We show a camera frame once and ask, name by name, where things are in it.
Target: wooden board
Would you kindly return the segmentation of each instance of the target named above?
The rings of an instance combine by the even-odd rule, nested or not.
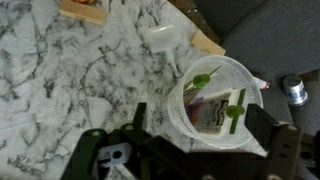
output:
[[[200,30],[193,37],[191,43],[199,48],[200,50],[208,54],[222,55],[226,53],[222,47],[211,41],[206,35],[203,34]]]
[[[98,25],[103,25],[106,19],[106,12],[104,10],[71,0],[62,0],[59,12],[61,15]]]

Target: black object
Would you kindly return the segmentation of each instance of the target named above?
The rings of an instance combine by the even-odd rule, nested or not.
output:
[[[293,125],[280,125],[257,105],[248,106],[246,126],[268,149],[267,158],[247,152],[186,154],[142,130],[145,110],[146,104],[140,103],[133,123],[110,134],[102,129],[83,133],[61,179],[104,179],[119,164],[143,180],[293,179],[303,143],[312,147],[314,156],[308,161],[316,166],[313,163],[310,171],[319,177],[320,133],[313,142],[312,136],[303,136]]]

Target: white marble surface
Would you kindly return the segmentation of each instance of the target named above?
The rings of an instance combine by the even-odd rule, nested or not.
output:
[[[181,76],[204,56],[190,44],[197,28],[165,0],[95,5],[109,13],[103,27],[60,16],[58,0],[0,0],[0,179],[58,179],[83,131],[130,122],[139,101],[148,132],[186,151],[201,146],[162,116],[179,77],[144,41],[148,28],[176,25]]]

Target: marble countertop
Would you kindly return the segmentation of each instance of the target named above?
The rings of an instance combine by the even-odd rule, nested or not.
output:
[[[58,179],[82,132],[130,122],[148,103],[147,131],[189,151],[197,144],[161,113],[190,63],[197,27],[165,0],[102,0],[103,27],[59,15],[58,0],[0,0],[0,179]],[[179,75],[145,43],[174,24]],[[124,179],[115,169],[113,179]]]

